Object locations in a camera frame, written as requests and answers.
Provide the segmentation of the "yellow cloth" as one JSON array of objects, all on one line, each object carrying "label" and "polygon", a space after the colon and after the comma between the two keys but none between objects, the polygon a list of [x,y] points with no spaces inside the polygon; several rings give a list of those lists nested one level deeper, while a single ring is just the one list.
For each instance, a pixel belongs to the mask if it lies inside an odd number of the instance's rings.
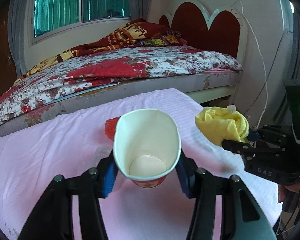
[{"label": "yellow cloth", "polygon": [[222,107],[204,107],[195,116],[195,124],[200,132],[216,146],[223,140],[247,142],[249,123],[238,111],[231,112]]}]

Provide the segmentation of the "red white paper cup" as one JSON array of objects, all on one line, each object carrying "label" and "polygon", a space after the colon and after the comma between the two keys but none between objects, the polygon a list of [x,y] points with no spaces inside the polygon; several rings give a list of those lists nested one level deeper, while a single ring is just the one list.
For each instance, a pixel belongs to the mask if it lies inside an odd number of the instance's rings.
[{"label": "red white paper cup", "polygon": [[137,109],[122,115],[115,127],[113,156],[117,168],[136,186],[163,183],[181,155],[175,120],[159,109]]}]

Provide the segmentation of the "clear crumpled plastic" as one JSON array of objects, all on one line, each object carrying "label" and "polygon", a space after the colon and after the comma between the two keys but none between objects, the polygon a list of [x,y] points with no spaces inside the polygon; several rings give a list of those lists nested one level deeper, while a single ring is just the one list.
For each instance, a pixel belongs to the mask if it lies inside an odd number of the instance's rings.
[{"label": "clear crumpled plastic", "polygon": [[99,146],[93,153],[90,160],[90,167],[97,167],[101,159],[109,157],[113,147],[109,145]]}]

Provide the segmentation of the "red heart headboard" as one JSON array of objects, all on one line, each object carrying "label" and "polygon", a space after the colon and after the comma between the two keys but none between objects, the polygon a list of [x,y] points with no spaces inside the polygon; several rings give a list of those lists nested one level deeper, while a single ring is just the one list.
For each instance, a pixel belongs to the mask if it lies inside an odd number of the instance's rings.
[{"label": "red heart headboard", "polygon": [[183,2],[174,13],[165,13],[159,24],[181,34],[188,46],[217,51],[243,62],[248,28],[243,16],[229,6],[209,13],[197,0]]}]

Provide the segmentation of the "red plastic wrapper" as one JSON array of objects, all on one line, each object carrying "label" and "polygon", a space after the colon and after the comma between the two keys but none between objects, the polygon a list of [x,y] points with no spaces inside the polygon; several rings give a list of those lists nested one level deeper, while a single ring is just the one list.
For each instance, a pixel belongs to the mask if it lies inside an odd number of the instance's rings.
[{"label": "red plastic wrapper", "polygon": [[118,116],[118,117],[115,117],[112,119],[108,119],[105,123],[104,133],[112,141],[114,140],[116,125],[117,125],[119,118],[120,117]]}]

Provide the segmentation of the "floral red white quilt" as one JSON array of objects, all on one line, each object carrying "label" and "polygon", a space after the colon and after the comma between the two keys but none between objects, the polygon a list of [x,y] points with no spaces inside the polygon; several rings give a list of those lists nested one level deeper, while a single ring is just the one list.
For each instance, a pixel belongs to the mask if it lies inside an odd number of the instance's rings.
[{"label": "floral red white quilt", "polygon": [[125,80],[242,71],[232,56],[191,46],[130,47],[74,57],[32,70],[0,97],[0,125],[65,96]]}]

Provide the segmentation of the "red yellow blanket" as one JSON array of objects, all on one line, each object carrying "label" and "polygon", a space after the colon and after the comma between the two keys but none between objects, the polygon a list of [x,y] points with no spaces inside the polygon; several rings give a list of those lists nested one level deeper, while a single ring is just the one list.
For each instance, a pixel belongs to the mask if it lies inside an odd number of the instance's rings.
[{"label": "red yellow blanket", "polygon": [[143,18],[138,18],[114,30],[96,42],[78,45],[45,59],[19,77],[16,82],[74,57],[133,46],[164,47],[184,46],[185,44],[186,41],[181,38],[181,34],[173,31],[170,27],[150,23]]}]

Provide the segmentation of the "window with green curtain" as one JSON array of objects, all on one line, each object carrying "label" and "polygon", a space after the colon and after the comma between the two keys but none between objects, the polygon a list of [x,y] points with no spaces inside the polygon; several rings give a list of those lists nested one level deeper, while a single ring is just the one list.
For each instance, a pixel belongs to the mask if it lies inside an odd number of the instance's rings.
[{"label": "window with green curtain", "polygon": [[78,23],[130,17],[128,0],[34,0],[33,36]]}]

